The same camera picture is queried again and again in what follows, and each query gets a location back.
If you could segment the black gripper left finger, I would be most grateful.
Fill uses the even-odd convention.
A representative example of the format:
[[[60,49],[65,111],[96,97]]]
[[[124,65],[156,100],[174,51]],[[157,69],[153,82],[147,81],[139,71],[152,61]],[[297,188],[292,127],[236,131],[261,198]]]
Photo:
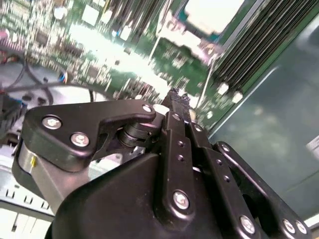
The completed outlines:
[[[21,136],[21,167],[55,214],[76,189],[139,156],[159,157],[154,213],[196,213],[188,95],[169,90],[160,105],[117,100],[30,110]]]

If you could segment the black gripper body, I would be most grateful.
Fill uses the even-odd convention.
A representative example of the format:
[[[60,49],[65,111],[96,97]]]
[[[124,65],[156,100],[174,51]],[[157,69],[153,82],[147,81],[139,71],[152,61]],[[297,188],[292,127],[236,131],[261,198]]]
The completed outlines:
[[[196,214],[182,231],[162,225],[154,213],[155,154],[139,156],[72,192],[51,225],[53,239],[232,239],[234,231],[193,171]]]

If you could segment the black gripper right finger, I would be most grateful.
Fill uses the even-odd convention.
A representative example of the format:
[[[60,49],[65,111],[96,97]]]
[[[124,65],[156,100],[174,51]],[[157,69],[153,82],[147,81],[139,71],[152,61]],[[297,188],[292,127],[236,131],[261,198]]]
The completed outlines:
[[[309,239],[311,230],[227,143],[209,142],[188,124],[195,156],[199,214],[186,239]]]

